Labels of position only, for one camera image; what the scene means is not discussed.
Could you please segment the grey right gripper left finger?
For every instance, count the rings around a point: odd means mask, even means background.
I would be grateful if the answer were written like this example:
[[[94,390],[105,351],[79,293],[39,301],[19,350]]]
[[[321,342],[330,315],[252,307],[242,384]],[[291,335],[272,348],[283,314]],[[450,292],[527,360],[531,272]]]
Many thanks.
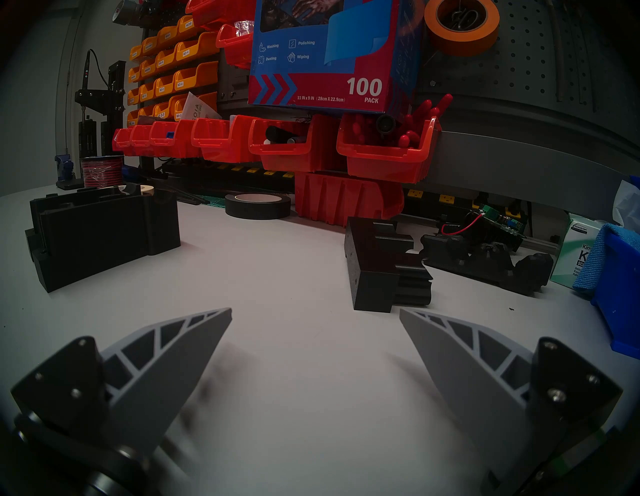
[[[138,329],[98,350],[84,335],[11,388],[20,413],[57,437],[151,455],[232,321],[221,308]]]

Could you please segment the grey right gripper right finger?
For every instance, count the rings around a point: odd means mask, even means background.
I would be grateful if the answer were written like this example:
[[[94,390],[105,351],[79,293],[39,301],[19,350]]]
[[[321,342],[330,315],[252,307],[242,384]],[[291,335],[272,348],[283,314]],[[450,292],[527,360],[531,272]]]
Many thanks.
[[[400,320],[488,467],[484,483],[554,483],[607,440],[623,389],[560,340],[543,336],[532,352],[427,310]]]

